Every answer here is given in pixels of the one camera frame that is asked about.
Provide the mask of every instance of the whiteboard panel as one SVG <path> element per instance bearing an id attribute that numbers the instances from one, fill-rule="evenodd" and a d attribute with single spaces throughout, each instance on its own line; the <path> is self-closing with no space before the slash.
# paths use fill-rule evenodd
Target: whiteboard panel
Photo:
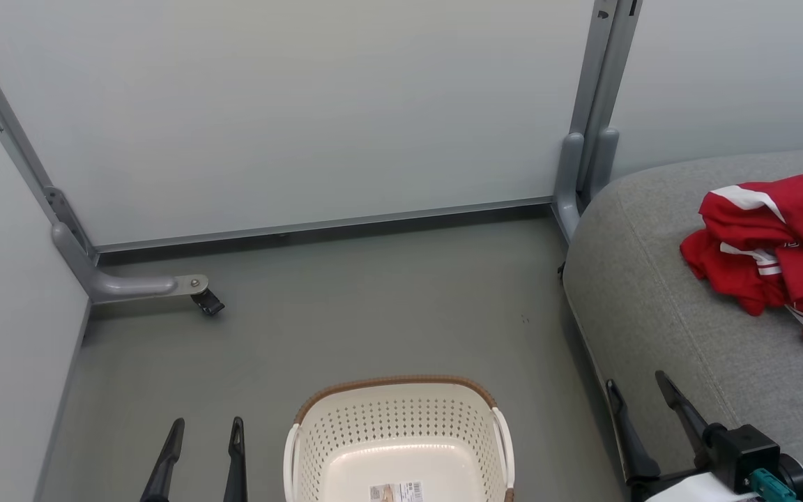
<path id="1" fill-rule="evenodd" d="M 0 143 L 0 500 L 29 502 L 54 428 L 87 296 Z"/>
<path id="2" fill-rule="evenodd" d="M 551 194 L 591 0 L 0 0 L 96 245 Z"/>
<path id="3" fill-rule="evenodd" d="M 646 0 L 611 126 L 614 177 L 803 149 L 803 2 Z"/>

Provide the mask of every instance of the laundry basket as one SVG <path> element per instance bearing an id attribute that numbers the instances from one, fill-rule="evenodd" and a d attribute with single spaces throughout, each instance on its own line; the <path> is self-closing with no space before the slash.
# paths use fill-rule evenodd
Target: laundry basket
<path id="1" fill-rule="evenodd" d="M 469 379 L 366 379 L 310 397 L 284 447 L 286 502 L 513 502 L 513 444 Z"/>

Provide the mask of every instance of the gray sofa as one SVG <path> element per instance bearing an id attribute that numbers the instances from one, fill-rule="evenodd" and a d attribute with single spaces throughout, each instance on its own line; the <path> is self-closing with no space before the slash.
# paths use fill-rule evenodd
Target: gray sofa
<path id="1" fill-rule="evenodd" d="M 751 423 L 803 464 L 803 337 L 784 309 L 750 317 L 683 261 L 710 190 L 803 174 L 803 151 L 682 162 L 602 190 L 577 227 L 564 284 L 600 378 L 615 379 L 665 473 L 692 451 L 661 397 L 667 372 L 708 422 Z"/>

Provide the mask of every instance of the sticker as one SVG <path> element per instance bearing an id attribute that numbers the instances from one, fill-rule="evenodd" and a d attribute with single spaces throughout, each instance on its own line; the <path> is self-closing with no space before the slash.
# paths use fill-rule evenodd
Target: sticker
<path id="1" fill-rule="evenodd" d="M 423 483 L 391 483 L 370 487 L 370 502 L 423 502 Z"/>

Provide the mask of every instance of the basket bottom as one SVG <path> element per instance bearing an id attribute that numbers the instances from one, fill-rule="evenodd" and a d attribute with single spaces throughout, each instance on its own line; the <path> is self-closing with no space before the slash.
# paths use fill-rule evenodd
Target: basket bottom
<path id="1" fill-rule="evenodd" d="M 487 498 L 472 448 L 442 436 L 340 448 L 322 476 L 323 502 L 485 502 Z M 392 484 L 399 488 L 386 486 Z"/>

